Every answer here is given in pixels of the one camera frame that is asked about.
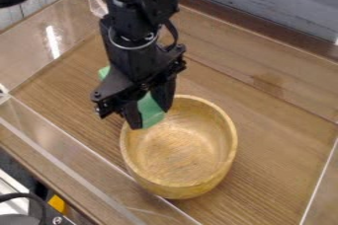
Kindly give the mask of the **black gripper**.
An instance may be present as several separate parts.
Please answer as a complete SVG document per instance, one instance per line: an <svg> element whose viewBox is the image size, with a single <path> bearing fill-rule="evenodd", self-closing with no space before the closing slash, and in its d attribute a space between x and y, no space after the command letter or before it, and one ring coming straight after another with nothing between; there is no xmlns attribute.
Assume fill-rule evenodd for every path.
<svg viewBox="0 0 338 225"><path fill-rule="evenodd" d="M166 27L177 40L176 26L168 22ZM155 102L168 112L173 105L177 75L186 69L186 46L177 41L170 45L160 43L161 26L155 26L141 38L131 38L118 32L111 19L105 17L99 29L109 66L114 66L135 84L151 91ZM143 128L137 101L123 107L123 117L133 129Z"/></svg>

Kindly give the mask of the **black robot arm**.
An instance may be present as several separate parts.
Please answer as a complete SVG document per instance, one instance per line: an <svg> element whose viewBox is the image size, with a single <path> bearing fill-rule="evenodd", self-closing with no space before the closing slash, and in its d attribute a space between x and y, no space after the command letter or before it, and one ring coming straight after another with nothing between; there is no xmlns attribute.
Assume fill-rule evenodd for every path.
<svg viewBox="0 0 338 225"><path fill-rule="evenodd" d="M0 0L0 9L27 0ZM151 98L168 112L173 105L177 75L186 69L186 47L160 43L162 30L177 36L170 20L180 0L106 0L107 14L99 20L109 57L109 72L91 93L101 117L117 113L131 128L147 126L142 99Z"/></svg>

